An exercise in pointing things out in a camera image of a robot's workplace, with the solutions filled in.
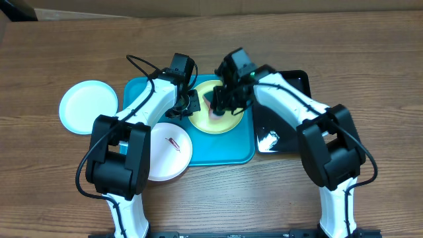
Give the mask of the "green scrubbing sponge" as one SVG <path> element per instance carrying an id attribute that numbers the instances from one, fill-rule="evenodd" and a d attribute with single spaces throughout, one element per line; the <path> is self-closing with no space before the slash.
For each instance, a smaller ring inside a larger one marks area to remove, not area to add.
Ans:
<path id="1" fill-rule="evenodd" d="M 208 108 L 208 116 L 210 120 L 222 119 L 224 112 L 214 112 L 212 109 L 213 92 L 209 91 L 203 95 L 203 100 Z"/>

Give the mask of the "yellow-green round plate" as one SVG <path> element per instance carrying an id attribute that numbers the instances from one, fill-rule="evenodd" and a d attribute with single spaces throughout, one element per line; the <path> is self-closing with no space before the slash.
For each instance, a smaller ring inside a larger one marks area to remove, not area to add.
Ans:
<path id="1" fill-rule="evenodd" d="M 222 134 L 232 130 L 242 119 L 243 112 L 234 116 L 230 111 L 225 111 L 222 119 L 210 120 L 208 116 L 208 108 L 203 100 L 203 95 L 209 91 L 213 92 L 215 86 L 222 86 L 220 80 L 209 80 L 195 86 L 200 99 L 200 111 L 194 112 L 188 119 L 194 127 L 208 134 Z"/>

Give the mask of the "white pink round plate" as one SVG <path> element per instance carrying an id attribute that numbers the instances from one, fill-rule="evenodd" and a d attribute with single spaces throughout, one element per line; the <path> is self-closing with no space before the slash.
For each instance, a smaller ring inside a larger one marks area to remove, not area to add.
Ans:
<path id="1" fill-rule="evenodd" d="M 193 152 L 190 136 L 181 127 L 161 122 L 151 131 L 151 159 L 148 179 L 171 180 L 188 167 Z"/>

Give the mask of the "light blue round plate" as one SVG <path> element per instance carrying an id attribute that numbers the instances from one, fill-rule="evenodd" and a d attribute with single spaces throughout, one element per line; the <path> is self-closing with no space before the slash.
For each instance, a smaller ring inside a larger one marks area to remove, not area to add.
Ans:
<path id="1" fill-rule="evenodd" d="M 95 119 L 114 116 L 118 97 L 114 89 L 102 81 L 82 81 L 70 88 L 59 104 L 62 125 L 74 134 L 89 135 Z"/>

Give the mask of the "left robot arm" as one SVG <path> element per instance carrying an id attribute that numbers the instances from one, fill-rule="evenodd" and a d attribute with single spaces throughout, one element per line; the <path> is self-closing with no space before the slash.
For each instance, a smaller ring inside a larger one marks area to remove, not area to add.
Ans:
<path id="1" fill-rule="evenodd" d="M 199 110 L 191 76 L 190 69 L 157 70 L 129 106 L 94 121 L 89 150 L 78 166 L 75 184 L 82 189 L 80 176 L 85 173 L 96 194 L 81 194 L 107 202 L 115 225 L 113 237 L 146 237 L 149 233 L 141 193 L 150 170 L 151 130 L 162 116 L 185 117 Z"/>

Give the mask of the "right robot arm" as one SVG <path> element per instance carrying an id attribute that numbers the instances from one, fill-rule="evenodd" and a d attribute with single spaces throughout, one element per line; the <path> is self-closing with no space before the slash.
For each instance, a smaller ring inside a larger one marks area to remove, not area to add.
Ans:
<path id="1" fill-rule="evenodd" d="M 269 108 L 297 133 L 305 172 L 319 187 L 322 216 L 319 231 L 326 237 L 353 237 L 354 192 L 360 167 L 370 158 L 349 110 L 313 100 L 269 65 L 222 63 L 215 74 L 222 85 L 213 90 L 214 110 L 246 108 L 248 101 Z"/>

